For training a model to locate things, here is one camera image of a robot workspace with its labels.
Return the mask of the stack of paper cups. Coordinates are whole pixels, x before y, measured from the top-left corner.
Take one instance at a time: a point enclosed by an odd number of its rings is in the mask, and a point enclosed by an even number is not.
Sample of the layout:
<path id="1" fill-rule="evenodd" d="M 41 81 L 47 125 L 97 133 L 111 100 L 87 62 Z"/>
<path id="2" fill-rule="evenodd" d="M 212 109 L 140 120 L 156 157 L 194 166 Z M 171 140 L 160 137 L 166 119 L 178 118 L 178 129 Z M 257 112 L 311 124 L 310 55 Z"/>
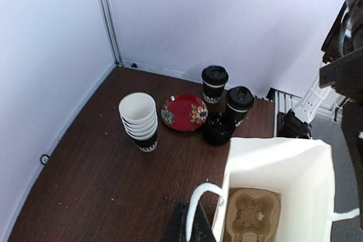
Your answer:
<path id="1" fill-rule="evenodd" d="M 157 148 L 158 116 L 152 96 L 144 92 L 126 95 L 119 103 L 119 114 L 127 135 L 141 151 Z"/>

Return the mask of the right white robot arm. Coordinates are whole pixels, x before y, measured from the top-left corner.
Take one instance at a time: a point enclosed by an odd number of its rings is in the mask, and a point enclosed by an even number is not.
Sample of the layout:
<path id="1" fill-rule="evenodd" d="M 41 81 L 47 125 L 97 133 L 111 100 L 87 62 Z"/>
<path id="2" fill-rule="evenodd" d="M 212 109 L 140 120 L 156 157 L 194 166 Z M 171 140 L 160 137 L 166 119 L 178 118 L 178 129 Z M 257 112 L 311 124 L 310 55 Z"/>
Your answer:
<path id="1" fill-rule="evenodd" d="M 304 97 L 284 115 L 278 136 L 307 138 L 311 122 L 331 89 L 343 105 L 341 129 L 362 200 L 362 0 L 345 0 L 323 45 L 323 62 Z"/>

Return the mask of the brown paper takeout bag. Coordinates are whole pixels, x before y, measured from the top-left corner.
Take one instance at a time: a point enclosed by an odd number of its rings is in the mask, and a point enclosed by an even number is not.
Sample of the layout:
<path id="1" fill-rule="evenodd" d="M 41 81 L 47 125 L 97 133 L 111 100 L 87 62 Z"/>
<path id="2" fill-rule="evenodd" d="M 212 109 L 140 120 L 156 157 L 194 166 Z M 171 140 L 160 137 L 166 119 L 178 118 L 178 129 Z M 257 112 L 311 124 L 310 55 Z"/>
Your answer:
<path id="1" fill-rule="evenodd" d="M 252 188 L 276 192 L 281 213 L 274 241 L 330 241 L 333 222 L 352 219 L 359 209 L 336 213 L 332 148 L 320 140 L 238 138 L 230 141 L 223 183 L 199 185 L 193 192 L 185 239 L 196 238 L 196 210 L 201 196 L 212 192 L 219 203 L 210 227 L 213 241 L 221 241 L 229 190 Z"/>

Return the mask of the black cup lid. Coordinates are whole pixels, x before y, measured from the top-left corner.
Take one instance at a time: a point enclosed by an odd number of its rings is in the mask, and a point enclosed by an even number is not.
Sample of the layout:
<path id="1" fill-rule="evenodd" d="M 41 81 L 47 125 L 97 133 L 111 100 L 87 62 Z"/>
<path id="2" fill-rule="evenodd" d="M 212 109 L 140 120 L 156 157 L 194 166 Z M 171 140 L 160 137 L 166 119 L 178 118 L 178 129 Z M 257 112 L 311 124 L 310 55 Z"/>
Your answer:
<path id="1" fill-rule="evenodd" d="M 254 96 L 247 87 L 237 86 L 228 90 L 226 102 L 236 110 L 249 110 L 253 107 Z"/>
<path id="2" fill-rule="evenodd" d="M 202 71 L 201 77 L 204 82 L 216 86 L 221 84 L 226 84 L 229 79 L 229 75 L 226 69 L 222 66 L 216 66 L 216 65 L 211 65 L 206 67 Z"/>

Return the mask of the cardboard cup carrier tray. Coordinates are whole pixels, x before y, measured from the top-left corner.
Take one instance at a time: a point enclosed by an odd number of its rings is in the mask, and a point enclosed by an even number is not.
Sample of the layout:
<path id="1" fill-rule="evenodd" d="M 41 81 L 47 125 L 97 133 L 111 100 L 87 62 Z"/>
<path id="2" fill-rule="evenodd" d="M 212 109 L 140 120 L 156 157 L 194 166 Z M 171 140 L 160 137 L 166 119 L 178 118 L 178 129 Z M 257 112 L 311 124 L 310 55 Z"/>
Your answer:
<path id="1" fill-rule="evenodd" d="M 278 193 L 231 188 L 223 227 L 223 241 L 274 241 L 281 213 Z"/>

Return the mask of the stack of black lids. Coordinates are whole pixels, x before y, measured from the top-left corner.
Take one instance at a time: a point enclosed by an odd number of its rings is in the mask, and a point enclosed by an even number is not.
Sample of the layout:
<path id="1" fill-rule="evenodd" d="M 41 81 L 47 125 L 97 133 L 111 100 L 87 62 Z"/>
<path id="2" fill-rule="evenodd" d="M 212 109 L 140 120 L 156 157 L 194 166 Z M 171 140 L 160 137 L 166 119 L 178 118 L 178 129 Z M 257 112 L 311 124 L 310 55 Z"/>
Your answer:
<path id="1" fill-rule="evenodd" d="M 204 139 L 213 146 L 222 146 L 231 139 L 236 126 L 232 118 L 222 112 L 208 115 L 202 127 Z"/>

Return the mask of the black paper coffee cup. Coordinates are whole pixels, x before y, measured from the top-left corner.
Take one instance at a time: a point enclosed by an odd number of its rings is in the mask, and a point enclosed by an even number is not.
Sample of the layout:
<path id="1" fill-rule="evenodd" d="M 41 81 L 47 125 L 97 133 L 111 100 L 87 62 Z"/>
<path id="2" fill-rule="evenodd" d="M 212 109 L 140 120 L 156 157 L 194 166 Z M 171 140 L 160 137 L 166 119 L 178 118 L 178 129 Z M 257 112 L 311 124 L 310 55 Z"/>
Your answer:
<path id="1" fill-rule="evenodd" d="M 247 115 L 249 109 L 235 109 L 226 104 L 225 106 L 225 114 L 232 118 L 235 122 L 235 126 L 238 127 L 244 120 Z"/>
<path id="2" fill-rule="evenodd" d="M 213 85 L 203 81 L 203 99 L 209 104 L 217 104 L 221 99 L 224 89 L 225 84 Z"/>

